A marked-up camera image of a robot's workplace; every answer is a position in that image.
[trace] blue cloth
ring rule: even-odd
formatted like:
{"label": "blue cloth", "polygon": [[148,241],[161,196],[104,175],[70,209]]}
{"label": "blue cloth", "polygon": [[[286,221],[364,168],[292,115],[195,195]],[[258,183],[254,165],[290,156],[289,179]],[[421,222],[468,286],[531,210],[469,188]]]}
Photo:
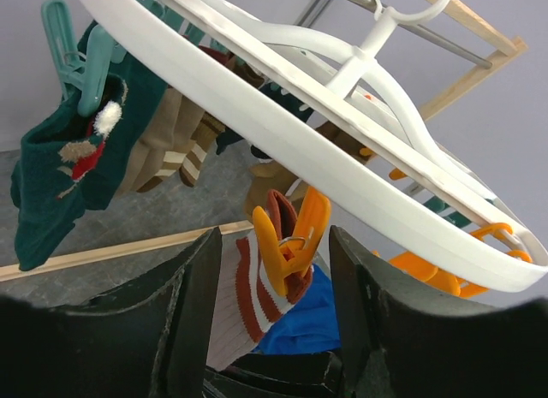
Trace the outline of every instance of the blue cloth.
{"label": "blue cloth", "polygon": [[315,265],[308,291],[272,325],[255,352],[292,355],[321,353],[340,347],[331,280]]}

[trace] wall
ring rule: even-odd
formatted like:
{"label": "wall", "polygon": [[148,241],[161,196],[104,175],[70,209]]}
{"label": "wall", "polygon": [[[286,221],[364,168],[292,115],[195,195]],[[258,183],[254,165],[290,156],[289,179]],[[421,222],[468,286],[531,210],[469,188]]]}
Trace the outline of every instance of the wall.
{"label": "wall", "polygon": [[[40,18],[45,0],[0,2],[0,151],[19,148],[21,136],[57,107],[61,89]],[[76,35],[91,21],[78,0],[65,0]],[[266,21],[294,22],[309,0],[229,0]]]}
{"label": "wall", "polygon": [[[543,22],[546,0],[462,1],[508,37],[522,36],[530,50],[433,118],[428,127],[435,140],[473,169],[548,245],[545,195],[548,180],[542,170],[548,140],[545,101],[548,25]],[[408,13],[427,6],[423,0],[384,2]],[[314,28],[359,44],[371,26],[369,12],[345,0],[335,0]],[[448,16],[440,15],[428,26],[476,54],[487,56],[493,52],[489,45]],[[472,67],[470,62],[401,29],[394,33],[378,59],[417,105],[431,99]],[[384,163],[377,162],[372,167],[380,174],[390,171],[390,166]],[[385,258],[401,251],[340,208],[334,210],[332,222],[344,226],[369,248],[378,249]],[[321,251],[327,255],[325,242]],[[478,300],[504,306],[541,294],[548,296],[547,284],[548,277],[523,293],[491,291]]]}

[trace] metal pole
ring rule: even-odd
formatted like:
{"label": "metal pole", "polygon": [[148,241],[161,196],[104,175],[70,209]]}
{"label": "metal pole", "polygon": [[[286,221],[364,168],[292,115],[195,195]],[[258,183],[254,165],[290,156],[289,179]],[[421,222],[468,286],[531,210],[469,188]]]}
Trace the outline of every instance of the metal pole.
{"label": "metal pole", "polygon": [[[371,12],[374,12],[377,6],[374,0],[349,0],[349,1]],[[303,11],[303,13],[301,14],[301,16],[299,17],[299,19],[297,20],[295,24],[297,26],[311,27],[312,24],[321,16],[321,14],[325,11],[327,6],[331,2],[332,0],[311,0],[311,2],[308,4],[307,8]],[[444,36],[438,33],[435,33],[434,31],[430,30],[427,27],[424,27],[422,25],[400,26],[400,27],[411,32],[412,34],[416,36],[421,37],[422,39],[425,39],[426,41],[429,41],[430,43],[434,45],[437,45],[457,56],[460,56],[466,60],[469,60],[470,62],[473,62],[474,64],[477,64],[478,66],[481,66],[482,68],[492,67],[492,63],[486,60],[485,58],[477,56],[472,51],[467,50],[461,47],[460,45],[453,43],[452,41],[449,41]]]}

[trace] gray floor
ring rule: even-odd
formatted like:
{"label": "gray floor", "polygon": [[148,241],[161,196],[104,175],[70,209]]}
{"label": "gray floor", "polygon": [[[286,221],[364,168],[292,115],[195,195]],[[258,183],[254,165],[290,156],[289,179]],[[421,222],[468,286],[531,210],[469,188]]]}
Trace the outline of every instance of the gray floor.
{"label": "gray floor", "polygon": [[[0,266],[17,263],[13,247],[17,209],[11,202],[9,186],[18,157],[17,151],[0,153]],[[149,193],[131,193],[113,200],[106,211],[89,211],[54,255],[240,221],[251,182],[247,168],[253,162],[245,142],[231,146],[220,157],[211,153],[195,188],[183,186],[174,176]],[[142,274],[181,249],[171,247],[0,282],[0,294],[41,306],[79,303]]]}

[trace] wooden bar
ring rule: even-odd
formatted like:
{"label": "wooden bar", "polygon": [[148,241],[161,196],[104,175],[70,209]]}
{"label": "wooden bar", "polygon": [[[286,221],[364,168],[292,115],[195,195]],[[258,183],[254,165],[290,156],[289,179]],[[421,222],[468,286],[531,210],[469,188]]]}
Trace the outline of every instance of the wooden bar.
{"label": "wooden bar", "polygon": [[485,42],[493,45],[506,56],[511,56],[518,51],[515,42],[504,36],[460,0],[451,0],[445,8],[444,13],[472,33],[481,37]]}
{"label": "wooden bar", "polygon": [[[221,229],[221,234],[226,235],[247,231],[251,229],[253,225],[247,221],[239,221],[236,223],[219,225],[218,227]],[[179,244],[186,244],[198,239],[198,237],[206,231],[213,228],[215,227],[195,229],[185,233],[165,235],[163,237],[151,238],[149,240],[128,242],[117,246],[60,255],[58,257],[48,259],[44,265],[27,272],[19,271],[18,264],[7,265],[5,267],[0,267],[0,282],[15,280],[16,278],[23,278],[27,276],[35,276],[37,274],[44,274],[45,272],[62,270],[64,268],[77,267],[84,264],[97,263],[98,261],[105,261],[107,259],[123,257],[140,252],[158,250],[161,248],[177,246]]]}
{"label": "wooden bar", "polygon": [[519,37],[514,38],[512,40],[512,43],[517,49],[517,51],[512,56],[506,56],[500,50],[495,51],[493,54],[487,57],[487,60],[493,63],[491,68],[485,69],[478,66],[472,68],[467,74],[463,75],[455,84],[453,84],[443,92],[439,93],[428,103],[423,104],[419,108],[419,112],[423,120],[425,122],[430,120],[437,113],[452,105],[456,100],[458,100],[467,92],[476,87],[478,84],[483,82],[483,80],[494,75],[502,67],[514,61],[518,56],[520,56],[523,52],[527,50],[527,45]]}

